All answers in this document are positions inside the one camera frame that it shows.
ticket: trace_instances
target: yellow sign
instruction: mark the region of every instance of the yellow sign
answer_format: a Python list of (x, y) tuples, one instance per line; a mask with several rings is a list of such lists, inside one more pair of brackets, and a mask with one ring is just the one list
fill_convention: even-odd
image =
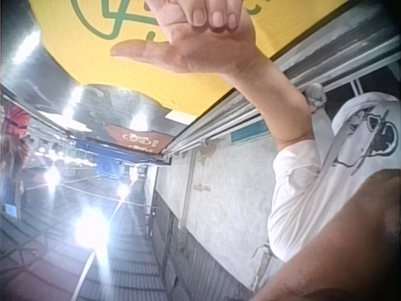
[[(346, 0), (245, 0), (258, 46), (272, 56)], [(215, 75), (173, 74), (110, 57), (133, 38), (165, 41), (145, 0), (30, 0), (44, 47), (81, 84), (124, 87), (200, 115), (230, 87)]]

